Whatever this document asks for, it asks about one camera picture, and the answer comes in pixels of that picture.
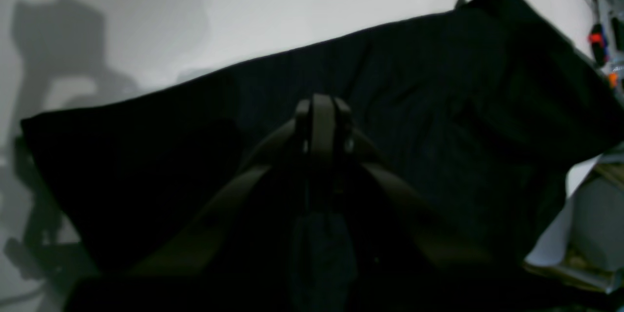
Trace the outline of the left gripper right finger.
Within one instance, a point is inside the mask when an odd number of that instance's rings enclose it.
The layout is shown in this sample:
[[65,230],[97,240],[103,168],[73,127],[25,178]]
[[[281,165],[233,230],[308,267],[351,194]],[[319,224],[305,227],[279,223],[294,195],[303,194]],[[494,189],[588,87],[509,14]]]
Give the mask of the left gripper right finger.
[[377,148],[354,127],[350,107],[325,95],[325,163],[352,163],[365,170],[392,208],[404,234],[441,270],[486,266],[492,256],[448,225],[407,182],[384,163]]

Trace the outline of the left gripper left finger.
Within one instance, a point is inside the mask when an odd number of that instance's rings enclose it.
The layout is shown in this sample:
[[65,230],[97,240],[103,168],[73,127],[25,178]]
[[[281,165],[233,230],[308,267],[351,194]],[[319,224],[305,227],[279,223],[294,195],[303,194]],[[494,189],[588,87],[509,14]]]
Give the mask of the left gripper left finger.
[[173,239],[135,265],[129,274],[193,275],[220,250],[240,206],[276,163],[278,152],[299,138],[303,155],[313,166],[325,167],[325,97],[303,99],[293,119],[269,134],[251,152],[238,174],[214,195]]

